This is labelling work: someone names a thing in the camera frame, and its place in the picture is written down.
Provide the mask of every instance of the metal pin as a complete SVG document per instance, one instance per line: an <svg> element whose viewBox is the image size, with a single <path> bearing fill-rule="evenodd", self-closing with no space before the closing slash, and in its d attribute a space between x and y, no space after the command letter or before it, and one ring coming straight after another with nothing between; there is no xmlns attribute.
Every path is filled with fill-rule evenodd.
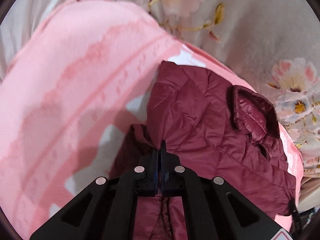
<svg viewBox="0 0 320 240"><path fill-rule="evenodd" d="M105 184L106 181L107 181L107 180L106 180L104 177L100 177L100 178L97 178L97 179L96 179L96 183L97 183L98 185Z"/></svg>
<svg viewBox="0 0 320 240"><path fill-rule="evenodd" d="M185 169L183 166L177 166L177 167L174 168L174 170L175 170L176 172L182 173L182 172L184 172L186 169Z"/></svg>
<svg viewBox="0 0 320 240"><path fill-rule="evenodd" d="M134 168L134 171L135 171L136 173L142 173L142 172L144 172L144 167L142 167L142 166L137 166L137 167Z"/></svg>
<svg viewBox="0 0 320 240"><path fill-rule="evenodd" d="M222 184L224 183L224 180L223 180L223 178L221 178L221 177L215 177L215 178L213 179L213 182L214 182L215 184L222 185Z"/></svg>

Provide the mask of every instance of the pink patterned cloth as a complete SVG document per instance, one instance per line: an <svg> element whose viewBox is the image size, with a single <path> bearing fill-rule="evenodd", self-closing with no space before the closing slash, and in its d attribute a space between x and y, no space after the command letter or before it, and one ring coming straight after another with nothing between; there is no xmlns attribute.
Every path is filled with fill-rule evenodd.
<svg viewBox="0 0 320 240"><path fill-rule="evenodd" d="M129 126L147 118L162 60L206 67L252 89L127 2L69 0L18 53L0 88L0 205L23 239L108 176ZM280 130L298 199L300 152ZM291 217L276 221L290 228Z"/></svg>

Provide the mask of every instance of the puffer jacket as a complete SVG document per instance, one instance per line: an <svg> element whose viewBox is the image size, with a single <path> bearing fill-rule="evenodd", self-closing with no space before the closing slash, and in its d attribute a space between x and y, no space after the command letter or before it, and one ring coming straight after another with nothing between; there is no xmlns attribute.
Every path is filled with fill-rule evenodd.
<svg viewBox="0 0 320 240"><path fill-rule="evenodd" d="M147 113L148 131L133 127L137 141L151 139L159 149L165 140L167 151L198 176L223 177L273 219L290 215L296 179L287 172L276 113L266 98L208 69L162 62ZM128 159L128 149L122 152L115 167ZM134 239L187 238L179 198L142 198L137 217Z"/></svg>

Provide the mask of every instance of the sticker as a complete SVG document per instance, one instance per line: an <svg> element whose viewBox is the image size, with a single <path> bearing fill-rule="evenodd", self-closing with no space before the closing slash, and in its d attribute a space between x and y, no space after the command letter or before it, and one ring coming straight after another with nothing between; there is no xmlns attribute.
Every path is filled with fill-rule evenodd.
<svg viewBox="0 0 320 240"><path fill-rule="evenodd" d="M287 231L281 228L271 240L292 240Z"/></svg>

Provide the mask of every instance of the triangular cutout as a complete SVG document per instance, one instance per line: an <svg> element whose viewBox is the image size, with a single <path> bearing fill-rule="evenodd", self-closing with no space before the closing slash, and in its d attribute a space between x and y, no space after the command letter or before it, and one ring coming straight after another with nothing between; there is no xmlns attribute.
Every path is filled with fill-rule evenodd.
<svg viewBox="0 0 320 240"><path fill-rule="evenodd" d="M235 196L228 194L228 200L234 212L236 213L240 225L243 228L259 221L259 217L242 202L240 202Z"/></svg>
<svg viewBox="0 0 320 240"><path fill-rule="evenodd" d="M66 213L62 216L61 220L74 227L79 227L84 214L90 204L92 194L87 194L85 197L80 199L76 204L69 208Z"/></svg>

